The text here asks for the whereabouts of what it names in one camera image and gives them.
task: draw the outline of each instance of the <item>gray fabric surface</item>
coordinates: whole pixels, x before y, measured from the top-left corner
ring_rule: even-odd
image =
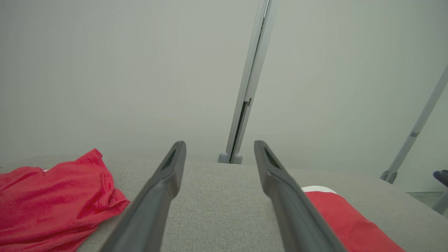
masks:
[[[0,169],[30,165],[49,169],[75,156],[43,156]],[[147,160],[103,159],[115,186],[133,200],[159,165]],[[343,196],[407,252],[447,251],[448,219],[378,178],[289,169],[301,186],[321,185]],[[94,252],[119,217],[104,221],[78,249]],[[264,195],[255,166],[187,163],[181,190],[171,204],[163,252],[283,251],[271,202]]]

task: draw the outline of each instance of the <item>metal pole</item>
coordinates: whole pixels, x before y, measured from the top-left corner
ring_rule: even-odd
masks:
[[[263,10],[262,12],[257,12],[259,17],[257,16],[255,21],[251,43],[254,38],[256,41],[254,41],[254,44],[250,44],[249,53],[247,55],[247,59],[251,58],[252,62],[246,61],[226,152],[220,153],[218,158],[219,163],[241,164],[243,159],[243,156],[239,153],[241,142],[243,141],[250,109],[254,102],[255,91],[257,90],[258,80],[260,79],[264,58],[274,27],[276,10],[278,9],[278,0],[260,0],[259,6],[261,6],[262,2],[264,4],[264,9],[261,9]]]
[[[422,131],[423,126],[425,126],[425,123],[428,120],[429,115],[431,115],[431,112],[434,109],[435,104],[439,100],[440,96],[442,95],[442,92],[444,91],[444,88],[447,85],[447,83],[448,83],[448,66],[445,68],[445,71],[442,74],[442,77],[440,77],[440,80],[437,83],[437,86],[435,86],[435,89],[432,92],[431,97],[429,98],[428,102],[426,103],[426,106],[423,109],[422,113],[418,117],[418,120],[415,123],[414,127],[412,128],[411,133],[409,134],[405,143],[403,144],[400,151],[398,152],[398,155],[395,157],[395,160],[392,162],[391,166],[389,167],[389,170],[387,170],[383,173],[383,175],[381,176],[381,179],[383,179],[391,184],[394,182],[394,180],[397,176],[398,169],[400,168],[401,164],[403,163],[406,156],[408,155],[409,150],[412,148],[412,145],[414,144],[415,140],[418,137],[418,134],[420,133],[420,131]]]

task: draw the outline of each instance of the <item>gray couch cushion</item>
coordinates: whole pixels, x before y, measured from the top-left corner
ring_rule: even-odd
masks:
[[[1,168],[31,165],[44,169],[76,156],[43,156]],[[115,186],[133,200],[160,161],[104,158]],[[448,219],[379,178],[289,169],[304,187],[335,190],[408,252],[446,251]],[[104,221],[78,249],[98,251],[119,217]],[[255,166],[187,163],[179,194],[171,204],[162,251],[283,251],[272,204]]]

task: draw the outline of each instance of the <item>white wall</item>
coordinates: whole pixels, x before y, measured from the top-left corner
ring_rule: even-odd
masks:
[[[161,160],[178,140],[187,160],[217,161],[257,6],[1,1],[0,166],[92,148]]]
[[[241,145],[243,164],[255,164],[253,142],[261,139],[287,169],[379,177],[448,64],[448,2],[279,4]],[[446,114],[433,116],[446,121]]]

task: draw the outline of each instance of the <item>red cloth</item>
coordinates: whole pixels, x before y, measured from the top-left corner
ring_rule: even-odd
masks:
[[[321,191],[305,194],[349,252],[405,252],[340,195]]]
[[[44,172],[0,174],[0,251],[75,251],[129,204],[96,150]]]

